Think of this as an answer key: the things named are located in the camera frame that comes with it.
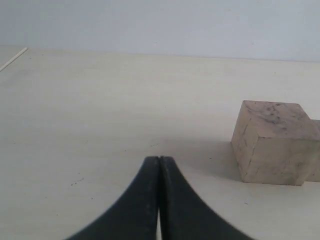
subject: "wooden cube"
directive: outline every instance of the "wooden cube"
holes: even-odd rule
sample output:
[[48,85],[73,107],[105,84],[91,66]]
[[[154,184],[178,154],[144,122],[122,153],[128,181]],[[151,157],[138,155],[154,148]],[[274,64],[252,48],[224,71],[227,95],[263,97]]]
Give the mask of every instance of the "wooden cube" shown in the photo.
[[[320,120],[313,120],[313,122],[320,131]],[[320,182],[320,151],[318,152],[315,166],[311,169],[306,180],[310,182]]]
[[231,143],[244,182],[301,186],[320,133],[299,104],[243,101]]

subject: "wooden block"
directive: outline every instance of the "wooden block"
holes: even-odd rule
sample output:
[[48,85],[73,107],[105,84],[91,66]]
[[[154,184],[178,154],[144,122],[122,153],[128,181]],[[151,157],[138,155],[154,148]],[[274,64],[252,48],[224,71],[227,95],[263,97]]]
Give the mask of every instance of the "wooden block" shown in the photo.
[[320,133],[299,104],[243,101],[231,143],[244,182],[301,186]]
[[[313,122],[320,132],[320,120],[313,120]],[[310,182],[320,182],[320,151],[318,152],[315,166],[311,169],[306,180]]]

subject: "table surface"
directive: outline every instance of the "table surface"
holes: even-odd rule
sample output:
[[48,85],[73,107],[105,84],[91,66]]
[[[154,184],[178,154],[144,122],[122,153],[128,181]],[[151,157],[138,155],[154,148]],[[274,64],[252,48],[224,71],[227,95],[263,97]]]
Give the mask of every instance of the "table surface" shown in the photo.
[[320,183],[243,183],[230,144],[242,100],[320,119],[319,77],[320,63],[28,49],[0,72],[1,238],[72,235],[166,155],[248,235],[319,239]]

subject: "white wall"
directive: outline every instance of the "white wall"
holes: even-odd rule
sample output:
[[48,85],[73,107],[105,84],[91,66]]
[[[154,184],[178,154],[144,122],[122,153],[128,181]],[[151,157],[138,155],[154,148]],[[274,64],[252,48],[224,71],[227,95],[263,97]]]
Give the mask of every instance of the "white wall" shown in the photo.
[[0,0],[0,45],[320,61],[319,0]]

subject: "thin stick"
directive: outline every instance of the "thin stick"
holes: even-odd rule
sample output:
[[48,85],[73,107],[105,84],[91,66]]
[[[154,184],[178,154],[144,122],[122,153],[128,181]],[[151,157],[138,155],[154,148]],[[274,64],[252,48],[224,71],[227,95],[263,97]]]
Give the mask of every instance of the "thin stick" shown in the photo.
[[20,57],[25,51],[27,51],[28,48],[25,47],[24,49],[22,49],[20,52],[18,52],[13,58],[11,58],[9,61],[7,61],[2,67],[0,67],[0,72],[5,69],[6,67],[8,67],[11,63],[14,62],[14,60],[16,60],[18,57]]

